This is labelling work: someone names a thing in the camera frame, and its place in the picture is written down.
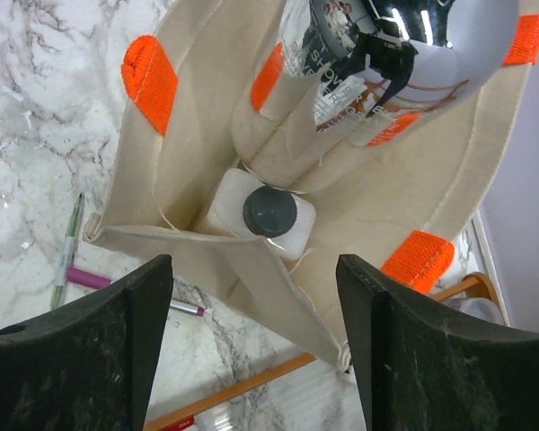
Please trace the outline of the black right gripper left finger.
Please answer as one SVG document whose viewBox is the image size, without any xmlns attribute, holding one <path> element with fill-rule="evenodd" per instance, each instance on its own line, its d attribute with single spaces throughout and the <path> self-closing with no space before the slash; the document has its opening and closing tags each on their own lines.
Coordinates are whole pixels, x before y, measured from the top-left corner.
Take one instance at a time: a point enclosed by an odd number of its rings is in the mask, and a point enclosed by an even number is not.
<svg viewBox="0 0 539 431">
<path fill-rule="evenodd" d="M 0 430 L 140 430 L 172 297 L 160 255 L 0 330 Z"/>
</svg>

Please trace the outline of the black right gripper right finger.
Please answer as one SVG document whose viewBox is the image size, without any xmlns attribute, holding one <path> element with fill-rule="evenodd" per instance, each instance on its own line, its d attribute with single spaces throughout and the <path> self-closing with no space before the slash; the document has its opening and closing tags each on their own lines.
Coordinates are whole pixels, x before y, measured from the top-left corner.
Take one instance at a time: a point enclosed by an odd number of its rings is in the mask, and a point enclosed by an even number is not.
<svg viewBox="0 0 539 431">
<path fill-rule="evenodd" d="M 539 333 L 487 322 L 356 255 L 336 280 L 370 430 L 539 430 Z"/>
</svg>

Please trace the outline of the cream floral canvas bag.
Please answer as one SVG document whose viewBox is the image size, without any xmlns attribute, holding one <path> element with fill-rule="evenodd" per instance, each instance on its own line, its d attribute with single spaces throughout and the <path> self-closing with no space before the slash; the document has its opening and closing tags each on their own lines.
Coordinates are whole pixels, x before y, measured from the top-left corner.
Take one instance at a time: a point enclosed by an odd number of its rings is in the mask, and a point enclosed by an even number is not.
<svg viewBox="0 0 539 431">
<path fill-rule="evenodd" d="M 265 240 L 197 230 L 199 212 L 236 163 L 233 135 L 278 128 L 245 100 L 283 9 L 280 1 L 177 1 L 155 34 L 130 44 L 109 196 L 84 239 L 140 259 L 170 255 L 176 276 L 343 369 L 350 353 L 339 256 L 358 255 L 413 286 L 432 286 L 446 271 L 514 128 L 539 55 L 539 1 L 519 3 L 507 60 L 475 95 L 342 142 L 313 166 L 302 182 L 313 188 L 316 227 L 292 263 Z M 315 188 L 341 166 L 349 170 L 339 180 Z"/>
</svg>

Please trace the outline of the silver chrome bottle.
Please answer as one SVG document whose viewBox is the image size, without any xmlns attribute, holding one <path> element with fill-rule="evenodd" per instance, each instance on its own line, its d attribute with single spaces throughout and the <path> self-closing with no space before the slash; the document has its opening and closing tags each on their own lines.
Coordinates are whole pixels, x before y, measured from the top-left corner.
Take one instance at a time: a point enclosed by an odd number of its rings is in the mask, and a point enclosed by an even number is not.
<svg viewBox="0 0 539 431">
<path fill-rule="evenodd" d="M 516 1 L 285 1 L 234 111 L 260 181 L 315 192 L 473 95 L 517 32 Z"/>
</svg>

